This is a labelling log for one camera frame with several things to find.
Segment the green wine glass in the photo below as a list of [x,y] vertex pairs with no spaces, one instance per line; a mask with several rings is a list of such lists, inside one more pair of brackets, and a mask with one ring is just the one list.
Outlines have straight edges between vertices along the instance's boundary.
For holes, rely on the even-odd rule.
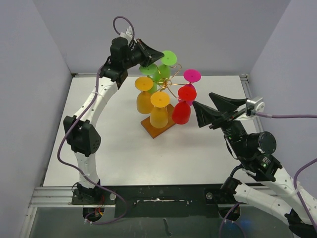
[[153,75],[154,82],[159,82],[161,79],[168,79],[170,77],[170,66],[177,63],[177,56],[174,52],[163,51],[164,57],[161,58],[162,64],[158,66],[158,70]]
[[157,83],[154,80],[154,74],[157,71],[157,66],[154,63],[147,67],[139,66],[139,71],[141,74],[145,75],[146,77],[152,80],[153,86],[148,92],[150,94],[154,93],[157,90]]

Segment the orange wine glass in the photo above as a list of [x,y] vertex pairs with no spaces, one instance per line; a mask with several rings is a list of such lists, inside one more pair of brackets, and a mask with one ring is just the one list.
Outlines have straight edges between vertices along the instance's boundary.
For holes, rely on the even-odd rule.
[[170,96],[165,92],[155,92],[151,96],[153,109],[150,113],[150,123],[155,128],[163,128],[168,124],[167,106]]
[[141,114],[149,114],[153,109],[149,90],[153,87],[153,81],[149,77],[139,77],[135,80],[135,87],[140,91],[136,99],[137,111]]

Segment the red wine glass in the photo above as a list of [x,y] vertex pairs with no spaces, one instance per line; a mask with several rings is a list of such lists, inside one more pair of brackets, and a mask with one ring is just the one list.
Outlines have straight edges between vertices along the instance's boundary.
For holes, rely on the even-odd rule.
[[178,90],[179,102],[174,107],[172,120],[176,124],[186,124],[191,115],[189,102],[193,102],[197,96],[196,89],[193,86],[183,86]]

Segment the pink wine glass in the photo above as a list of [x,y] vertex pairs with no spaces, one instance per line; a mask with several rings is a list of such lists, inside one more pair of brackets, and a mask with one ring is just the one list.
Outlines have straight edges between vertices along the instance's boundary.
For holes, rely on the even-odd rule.
[[194,87],[194,83],[201,79],[201,73],[195,69],[188,69],[184,72],[183,77],[189,84],[186,84],[181,88],[182,93],[179,98],[185,101],[189,106],[192,106],[193,101],[197,97],[197,91]]

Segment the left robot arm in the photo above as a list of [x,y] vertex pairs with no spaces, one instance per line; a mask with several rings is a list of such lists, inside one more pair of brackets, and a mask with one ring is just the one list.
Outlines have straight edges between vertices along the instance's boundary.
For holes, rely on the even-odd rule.
[[99,69],[94,90],[82,107],[63,120],[64,141],[70,145],[77,159],[79,171],[78,189],[83,198],[94,204],[100,200],[100,179],[96,169],[96,152],[101,136],[96,130],[97,121],[110,98],[118,91],[128,76],[128,70],[136,65],[148,67],[164,56],[142,40],[128,41],[117,37],[112,40],[110,56]]

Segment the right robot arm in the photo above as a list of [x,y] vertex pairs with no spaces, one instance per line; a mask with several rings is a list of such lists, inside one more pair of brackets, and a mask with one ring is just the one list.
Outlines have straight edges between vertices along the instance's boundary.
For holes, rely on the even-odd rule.
[[255,117],[277,119],[279,116],[263,113],[265,103],[262,97],[231,99],[216,93],[210,93],[209,97],[215,109],[193,102],[198,126],[221,129],[228,151],[240,162],[237,168],[276,194],[262,193],[230,175],[221,187],[222,200],[227,203],[236,200],[254,206],[281,220],[296,236],[315,238],[316,198],[273,156],[277,147],[273,134],[268,131],[248,134],[242,125],[242,121]]

